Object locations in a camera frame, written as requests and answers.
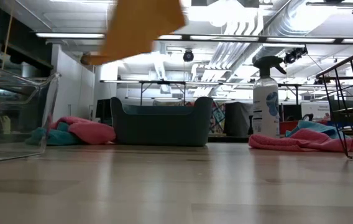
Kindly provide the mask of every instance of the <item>laminate floor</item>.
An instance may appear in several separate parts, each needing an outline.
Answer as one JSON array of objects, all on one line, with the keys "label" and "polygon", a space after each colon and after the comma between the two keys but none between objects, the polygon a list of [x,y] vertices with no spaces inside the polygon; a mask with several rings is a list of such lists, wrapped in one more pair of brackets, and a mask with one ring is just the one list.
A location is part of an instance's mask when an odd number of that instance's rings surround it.
[{"label": "laminate floor", "polygon": [[0,223],[353,223],[343,154],[205,148],[51,147],[0,162]]}]

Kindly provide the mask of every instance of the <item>teal towel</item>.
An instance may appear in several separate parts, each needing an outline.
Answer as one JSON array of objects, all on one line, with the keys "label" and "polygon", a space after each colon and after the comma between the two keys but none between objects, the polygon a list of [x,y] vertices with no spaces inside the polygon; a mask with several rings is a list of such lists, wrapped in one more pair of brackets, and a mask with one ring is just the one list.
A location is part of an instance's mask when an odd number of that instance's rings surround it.
[{"label": "teal towel", "polygon": [[[47,145],[48,146],[71,146],[76,144],[84,144],[78,137],[74,134],[69,133],[67,130],[69,125],[63,122],[58,124],[58,129],[51,129],[48,136]],[[25,140],[26,144],[38,146],[45,132],[47,130],[44,128],[37,128],[32,132],[32,136]]]},{"label": "teal towel", "polygon": [[327,134],[332,139],[339,138],[337,129],[335,127],[327,126],[327,125],[312,122],[312,121],[299,121],[298,126],[296,128],[294,128],[292,131],[286,131],[286,137],[290,137],[291,135],[296,133],[299,129],[304,129],[304,128],[317,131],[319,133]]}]

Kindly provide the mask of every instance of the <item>orange cloth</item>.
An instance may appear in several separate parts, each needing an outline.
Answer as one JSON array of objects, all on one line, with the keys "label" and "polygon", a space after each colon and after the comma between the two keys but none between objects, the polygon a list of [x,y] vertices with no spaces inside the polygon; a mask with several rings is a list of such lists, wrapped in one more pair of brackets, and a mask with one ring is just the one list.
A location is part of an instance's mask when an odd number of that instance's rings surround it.
[{"label": "orange cloth", "polygon": [[118,0],[100,55],[81,61],[101,65],[152,51],[152,41],[185,26],[179,0]]}]

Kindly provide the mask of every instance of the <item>pink towel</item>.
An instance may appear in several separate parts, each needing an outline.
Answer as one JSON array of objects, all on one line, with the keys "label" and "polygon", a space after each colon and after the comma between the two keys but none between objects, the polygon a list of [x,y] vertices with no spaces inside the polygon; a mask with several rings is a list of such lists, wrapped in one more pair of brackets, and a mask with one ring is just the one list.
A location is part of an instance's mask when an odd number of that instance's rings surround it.
[{"label": "pink towel", "polygon": [[[353,139],[346,139],[348,151],[353,151]],[[327,134],[310,129],[301,129],[289,138],[274,139],[259,134],[252,135],[249,146],[256,149],[276,151],[326,151],[344,152],[340,139],[331,139]]]},{"label": "pink towel", "polygon": [[114,128],[106,124],[97,123],[83,118],[66,116],[60,118],[51,125],[51,129],[56,129],[59,122],[69,124],[69,132],[77,135],[82,141],[88,144],[108,144],[116,139]]}]

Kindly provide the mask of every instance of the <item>white spray bottle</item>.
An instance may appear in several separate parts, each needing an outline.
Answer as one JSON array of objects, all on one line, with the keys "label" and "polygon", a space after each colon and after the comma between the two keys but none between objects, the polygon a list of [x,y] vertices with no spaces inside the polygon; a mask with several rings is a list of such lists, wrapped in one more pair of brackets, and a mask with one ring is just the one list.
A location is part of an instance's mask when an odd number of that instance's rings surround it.
[{"label": "white spray bottle", "polygon": [[253,118],[254,134],[279,138],[278,113],[278,83],[270,78],[270,69],[275,67],[283,74],[287,74],[280,66],[282,58],[276,56],[262,57],[254,62],[259,68],[260,78],[254,83],[253,89]]}]

